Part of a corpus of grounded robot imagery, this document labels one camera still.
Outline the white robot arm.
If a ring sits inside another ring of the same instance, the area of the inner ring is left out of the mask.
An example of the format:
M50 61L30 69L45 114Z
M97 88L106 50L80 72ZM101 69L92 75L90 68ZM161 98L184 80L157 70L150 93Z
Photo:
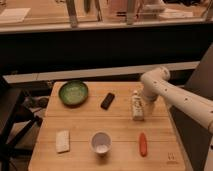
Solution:
M170 71L158 67L141 75L142 96L155 101L160 95L213 134L213 101L174 86L168 82Z

